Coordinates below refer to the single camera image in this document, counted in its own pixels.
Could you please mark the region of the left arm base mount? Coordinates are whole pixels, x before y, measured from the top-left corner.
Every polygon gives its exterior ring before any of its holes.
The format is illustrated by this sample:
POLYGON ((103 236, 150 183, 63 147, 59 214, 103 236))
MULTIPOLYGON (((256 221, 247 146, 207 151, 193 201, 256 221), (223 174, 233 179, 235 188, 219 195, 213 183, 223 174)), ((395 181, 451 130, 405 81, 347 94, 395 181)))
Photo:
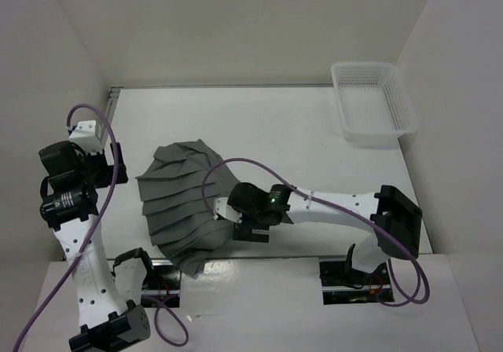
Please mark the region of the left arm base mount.
POLYGON ((166 301, 172 308, 180 305, 182 274, 171 264, 153 265, 140 258, 130 258, 120 262, 116 259, 112 266, 115 285, 125 302, 132 300, 136 305, 154 307, 148 300, 153 297, 166 301))

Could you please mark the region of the grey pleated skirt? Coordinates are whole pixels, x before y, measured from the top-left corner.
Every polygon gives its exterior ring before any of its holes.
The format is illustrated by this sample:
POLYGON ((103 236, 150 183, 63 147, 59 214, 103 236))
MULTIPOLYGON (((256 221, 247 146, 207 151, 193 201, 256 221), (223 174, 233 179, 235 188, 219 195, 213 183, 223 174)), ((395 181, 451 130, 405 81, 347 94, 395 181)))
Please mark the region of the grey pleated skirt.
POLYGON ((230 239, 233 223, 208 210, 228 196, 239 180, 204 141, 183 141, 156 149, 153 162, 136 177, 152 246, 176 269, 195 277, 206 259, 230 239))

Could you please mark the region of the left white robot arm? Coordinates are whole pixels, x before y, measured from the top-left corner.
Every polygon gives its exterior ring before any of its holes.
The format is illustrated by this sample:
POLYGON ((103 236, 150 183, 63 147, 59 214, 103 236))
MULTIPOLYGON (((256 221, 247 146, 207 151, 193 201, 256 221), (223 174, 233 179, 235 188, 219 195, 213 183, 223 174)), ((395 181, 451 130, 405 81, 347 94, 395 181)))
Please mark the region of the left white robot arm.
POLYGON ((110 266, 101 238, 97 190, 128 181, 119 145, 114 164, 71 141, 39 153, 47 176, 42 180, 40 214, 64 250, 78 299, 79 332, 68 341, 72 351, 122 351, 151 335, 141 305, 141 290, 156 281, 156 268, 142 248, 119 255, 110 266))

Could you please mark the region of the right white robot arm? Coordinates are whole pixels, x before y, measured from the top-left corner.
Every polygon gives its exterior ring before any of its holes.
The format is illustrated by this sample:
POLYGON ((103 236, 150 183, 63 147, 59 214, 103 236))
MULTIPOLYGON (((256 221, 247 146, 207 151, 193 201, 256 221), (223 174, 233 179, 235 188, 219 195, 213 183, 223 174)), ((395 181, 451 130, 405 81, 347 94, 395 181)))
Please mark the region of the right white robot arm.
POLYGON ((266 192, 242 182, 228 197, 214 202, 216 218, 235 225, 234 240, 266 243, 266 231, 280 224, 323 223, 368 233, 349 247, 345 277, 360 284, 388 259, 417 259, 421 209, 399 189, 382 185, 378 192, 315 192, 276 184, 266 192))

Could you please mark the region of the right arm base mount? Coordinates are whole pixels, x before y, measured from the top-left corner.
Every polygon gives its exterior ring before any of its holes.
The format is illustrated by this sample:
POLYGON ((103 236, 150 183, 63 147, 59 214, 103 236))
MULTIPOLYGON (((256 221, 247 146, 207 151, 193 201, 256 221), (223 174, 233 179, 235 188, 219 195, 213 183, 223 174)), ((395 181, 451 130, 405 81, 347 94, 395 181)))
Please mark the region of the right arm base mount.
POLYGON ((365 303, 393 303, 395 297, 386 263, 373 273, 346 269, 345 261, 322 259, 319 261, 324 305, 350 305, 365 303))

